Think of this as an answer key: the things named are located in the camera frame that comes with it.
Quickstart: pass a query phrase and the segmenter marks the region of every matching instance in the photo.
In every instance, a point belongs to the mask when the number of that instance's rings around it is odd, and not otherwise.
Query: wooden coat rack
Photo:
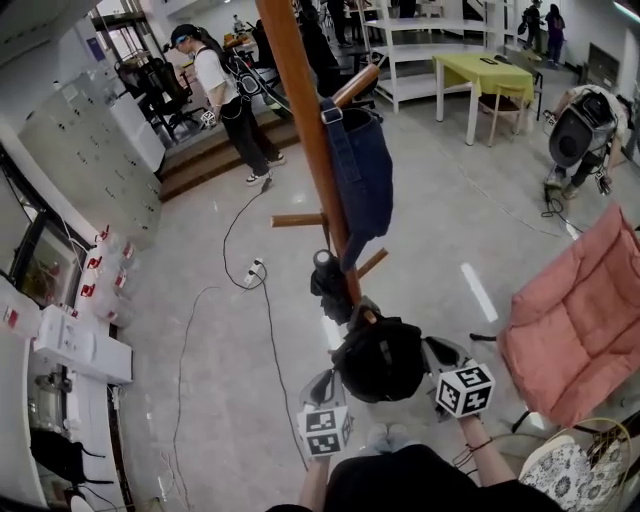
[[[320,105],[291,0],[256,0],[256,4],[322,205],[322,213],[274,215],[271,225],[324,226],[328,228],[338,257],[341,258],[349,240],[349,228],[334,179],[329,144],[320,118]],[[348,104],[375,80],[379,72],[378,67],[372,64],[360,71],[333,96],[336,106]],[[385,249],[381,249],[359,271],[354,269],[347,273],[349,295],[354,304],[358,304],[362,298],[359,279],[387,254]]]

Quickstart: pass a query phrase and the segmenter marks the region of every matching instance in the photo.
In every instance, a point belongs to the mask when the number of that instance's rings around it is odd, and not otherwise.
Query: shoe
[[[286,157],[282,153],[278,152],[278,158],[271,162],[267,162],[267,165],[269,166],[269,169],[273,169],[274,167],[278,167],[279,165],[284,165],[286,163]]]
[[[267,174],[263,174],[262,176],[256,176],[255,174],[251,173],[246,180],[244,180],[244,182],[247,184],[247,186],[249,187],[254,187],[256,185],[262,185],[265,181],[267,181],[267,178],[271,178],[271,173],[268,172]]]
[[[384,423],[376,423],[367,434],[367,446],[373,446],[387,439],[387,426]]]
[[[580,189],[578,187],[574,186],[573,183],[569,183],[562,191],[562,197],[565,199],[574,199],[579,191]]]
[[[389,437],[395,437],[395,436],[409,437],[409,431],[407,430],[407,427],[399,423],[391,425],[389,427]]]
[[[551,176],[547,178],[544,182],[545,187],[547,188],[557,188],[562,189],[562,181],[564,180],[564,176],[557,172],[552,172]]]
[[[391,453],[398,452],[407,446],[411,446],[414,444],[420,444],[419,441],[415,439],[411,439],[409,437],[409,431],[407,427],[400,424],[391,425],[389,427],[389,435],[387,436],[387,440],[389,441],[389,448],[391,448]]]

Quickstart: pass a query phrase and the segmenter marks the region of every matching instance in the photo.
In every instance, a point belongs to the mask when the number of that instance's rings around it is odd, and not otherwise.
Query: plastic bottle
[[[130,299],[139,285],[137,267],[124,269],[118,265],[116,256],[91,258],[87,269],[96,274],[96,287],[100,290],[110,289]]]
[[[116,327],[128,327],[133,322],[135,311],[131,302],[115,294],[112,289],[98,289],[95,284],[84,285],[80,294],[90,299],[91,311],[98,318]]]
[[[36,337],[40,327],[38,305],[4,277],[0,278],[0,323],[25,339]]]
[[[131,268],[138,261],[136,246],[128,238],[106,229],[96,236],[99,256],[116,256],[122,268]]]

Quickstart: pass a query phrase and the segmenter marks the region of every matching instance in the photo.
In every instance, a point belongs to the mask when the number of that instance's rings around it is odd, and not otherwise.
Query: wooden step
[[[257,114],[256,121],[258,122],[258,126],[265,131],[288,122],[270,110]],[[224,126],[218,125],[211,130],[208,137],[167,157],[160,169],[160,178],[166,180],[174,174],[181,172],[186,166],[195,163],[196,160],[207,157],[217,151],[223,151],[229,147],[231,147],[231,143],[227,137],[227,132]]]
[[[271,127],[263,126],[263,130],[269,140],[279,149],[300,141],[295,124],[292,121],[277,122]],[[192,159],[187,165],[181,165],[178,172],[172,173],[166,179],[163,178],[160,200],[166,203],[187,190],[191,190],[211,178],[235,169],[243,163],[240,155],[231,144],[226,144],[216,151],[201,154]]]

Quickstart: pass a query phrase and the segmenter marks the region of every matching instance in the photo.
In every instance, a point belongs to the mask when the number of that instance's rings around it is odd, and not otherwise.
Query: power strip
[[[256,274],[258,273],[258,270],[260,270],[260,267],[262,266],[260,263],[262,263],[263,261],[264,260],[262,258],[256,258],[253,260],[253,265],[251,265],[251,268],[249,269],[249,272],[247,272],[247,275],[244,276],[244,285],[247,288],[251,287],[251,285],[253,284],[253,280],[256,278]]]

